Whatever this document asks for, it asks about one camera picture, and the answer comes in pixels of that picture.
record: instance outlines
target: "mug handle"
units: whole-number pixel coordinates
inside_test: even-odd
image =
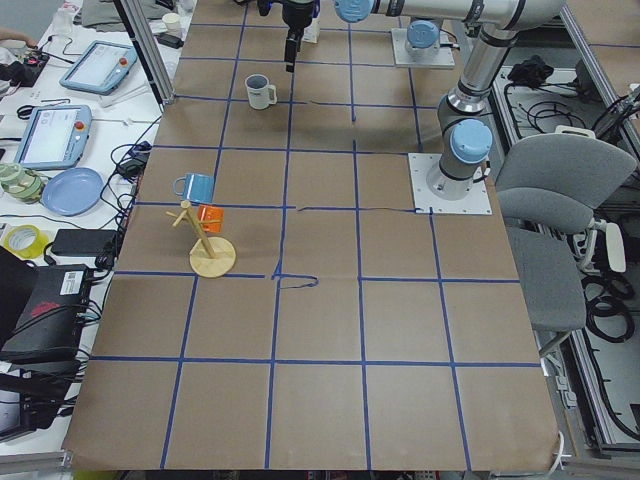
[[[275,105],[278,102],[278,97],[276,97],[276,86],[267,85],[267,91],[269,92],[269,105]]]
[[[178,195],[179,197],[182,196],[182,194],[184,193],[184,186],[182,187],[182,192],[178,192],[178,182],[180,180],[182,180],[183,182],[186,181],[187,177],[180,177],[180,178],[176,178],[173,181],[173,193],[175,193],[176,195]]]

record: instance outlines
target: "chair backrest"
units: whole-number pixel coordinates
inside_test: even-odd
[[[496,178],[503,216],[566,233],[584,230],[597,208],[629,177],[636,160],[595,138],[546,133],[517,142]]]

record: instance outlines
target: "office chair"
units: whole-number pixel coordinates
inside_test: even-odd
[[[616,238],[615,224],[594,219],[593,210],[634,171],[636,160],[597,140],[592,132],[535,135],[517,142],[496,178],[507,234],[534,330],[555,332],[539,351],[555,349],[573,330],[585,326],[586,307],[578,264],[564,234],[588,231],[587,257],[598,230]],[[522,228],[523,221],[560,232],[562,239]],[[610,263],[624,270],[622,241]]]

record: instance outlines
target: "tape roll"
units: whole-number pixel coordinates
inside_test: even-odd
[[[9,230],[4,239],[4,248],[24,259],[36,258],[43,254],[49,238],[38,227],[22,225]]]

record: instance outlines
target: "blue joint cap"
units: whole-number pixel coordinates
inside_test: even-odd
[[[407,28],[407,40],[413,48],[429,48],[440,37],[440,29],[429,20],[414,20]]]
[[[474,165],[488,155],[493,134],[480,120],[463,120],[451,134],[451,151],[463,163]]]
[[[336,14],[348,23],[356,23],[369,16],[374,0],[335,0]]]

